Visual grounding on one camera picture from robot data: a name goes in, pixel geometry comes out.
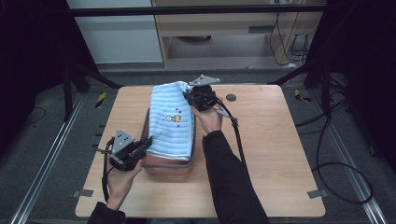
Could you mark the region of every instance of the folded towel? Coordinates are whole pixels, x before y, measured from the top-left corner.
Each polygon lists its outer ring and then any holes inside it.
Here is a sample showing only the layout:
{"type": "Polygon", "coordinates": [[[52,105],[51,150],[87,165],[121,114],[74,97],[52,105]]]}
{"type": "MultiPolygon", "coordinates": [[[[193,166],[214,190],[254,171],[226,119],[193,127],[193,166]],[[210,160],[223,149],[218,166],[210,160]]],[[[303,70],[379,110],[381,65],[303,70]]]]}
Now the folded towel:
{"type": "Polygon", "coordinates": [[[194,115],[183,96],[183,91],[189,89],[182,81],[153,88],[148,122],[152,145],[148,154],[170,160],[190,159],[194,115]]]}

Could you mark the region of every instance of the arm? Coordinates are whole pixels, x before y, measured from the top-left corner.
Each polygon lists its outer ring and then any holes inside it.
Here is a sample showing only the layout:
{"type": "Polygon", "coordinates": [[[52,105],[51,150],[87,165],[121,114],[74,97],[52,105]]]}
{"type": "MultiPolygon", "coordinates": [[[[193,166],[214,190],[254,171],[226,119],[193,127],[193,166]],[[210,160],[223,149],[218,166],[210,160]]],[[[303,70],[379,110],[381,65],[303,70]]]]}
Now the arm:
{"type": "Polygon", "coordinates": [[[123,201],[131,190],[134,177],[142,170],[139,161],[132,171],[113,169],[110,159],[107,160],[107,185],[109,197],[104,203],[97,203],[88,224],[121,224],[125,222],[125,213],[119,211],[123,201]]]}
{"type": "Polygon", "coordinates": [[[223,224],[269,223],[246,169],[221,131],[222,116],[216,112],[219,105],[213,108],[199,112],[193,107],[192,113],[207,133],[203,139],[206,169],[219,221],[223,224]]]}

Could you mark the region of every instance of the wall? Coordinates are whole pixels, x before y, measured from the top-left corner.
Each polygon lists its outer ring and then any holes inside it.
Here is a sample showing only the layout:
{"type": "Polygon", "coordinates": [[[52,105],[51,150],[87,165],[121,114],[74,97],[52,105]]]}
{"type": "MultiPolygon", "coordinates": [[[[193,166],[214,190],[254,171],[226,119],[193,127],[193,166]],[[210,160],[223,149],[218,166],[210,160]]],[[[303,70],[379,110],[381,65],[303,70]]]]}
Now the wall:
{"type": "MultiPolygon", "coordinates": [[[[151,7],[149,0],[67,0],[71,8],[151,7]]],[[[162,63],[153,16],[76,18],[96,63],[162,63]]]]}

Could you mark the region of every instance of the human hand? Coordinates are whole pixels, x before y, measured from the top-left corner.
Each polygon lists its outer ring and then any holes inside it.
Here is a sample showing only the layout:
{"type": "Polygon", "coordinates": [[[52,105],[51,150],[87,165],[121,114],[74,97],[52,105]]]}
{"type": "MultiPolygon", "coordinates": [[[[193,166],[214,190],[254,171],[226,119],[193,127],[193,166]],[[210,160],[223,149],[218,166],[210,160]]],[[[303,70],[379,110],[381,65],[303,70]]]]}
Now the human hand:
{"type": "Polygon", "coordinates": [[[223,116],[216,111],[217,109],[221,109],[221,107],[214,105],[211,109],[202,112],[199,112],[194,106],[191,107],[192,113],[201,121],[201,126],[206,133],[221,130],[223,116]]]}
{"type": "Polygon", "coordinates": [[[113,169],[110,158],[107,160],[107,185],[109,197],[106,206],[114,211],[118,211],[131,190],[134,177],[142,170],[142,160],[140,160],[132,171],[121,171],[113,169]]]}

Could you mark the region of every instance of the striped towel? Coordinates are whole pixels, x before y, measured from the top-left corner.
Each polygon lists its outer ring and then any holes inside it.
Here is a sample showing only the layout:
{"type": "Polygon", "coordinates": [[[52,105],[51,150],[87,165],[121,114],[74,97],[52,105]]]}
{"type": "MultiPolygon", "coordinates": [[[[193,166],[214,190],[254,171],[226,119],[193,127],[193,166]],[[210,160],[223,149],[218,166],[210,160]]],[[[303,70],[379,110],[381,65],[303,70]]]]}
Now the striped towel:
{"type": "Polygon", "coordinates": [[[152,145],[147,153],[170,160],[188,161],[194,135],[194,115],[183,96],[190,87],[178,81],[155,86],[149,108],[149,136],[152,145]]]}

